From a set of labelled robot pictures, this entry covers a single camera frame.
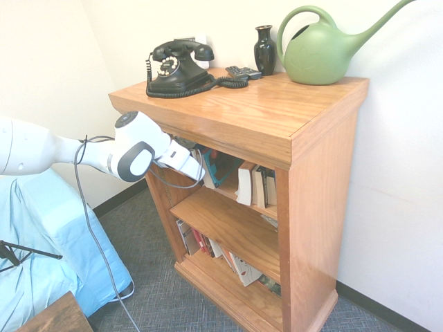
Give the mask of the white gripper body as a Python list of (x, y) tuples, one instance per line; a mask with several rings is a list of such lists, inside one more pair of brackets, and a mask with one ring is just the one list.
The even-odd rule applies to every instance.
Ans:
[(156, 162), (161, 167), (175, 169), (197, 182), (201, 181), (205, 175), (201, 163), (192, 156), (187, 148), (175, 140), (170, 142), (165, 151), (159, 153)]

